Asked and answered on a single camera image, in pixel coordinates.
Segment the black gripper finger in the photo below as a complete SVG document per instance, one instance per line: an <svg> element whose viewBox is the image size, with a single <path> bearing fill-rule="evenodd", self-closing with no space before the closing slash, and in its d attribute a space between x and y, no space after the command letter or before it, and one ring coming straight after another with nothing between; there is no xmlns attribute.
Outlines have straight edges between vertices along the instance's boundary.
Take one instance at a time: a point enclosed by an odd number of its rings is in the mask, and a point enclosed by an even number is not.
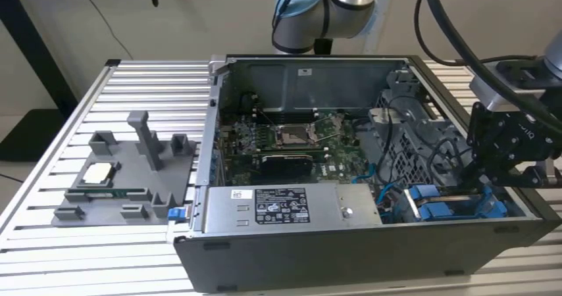
<svg viewBox="0 0 562 296"><path fill-rule="evenodd" d="M529 166L524 172L505 171L493 174L493 184L518 188L561 188L561 171L542 163Z"/></svg>
<svg viewBox="0 0 562 296"><path fill-rule="evenodd" d="M458 189L461 191L476 191L482 185L481 177L485 172L486 167L482 158L474 158L460 173Z"/></svg>

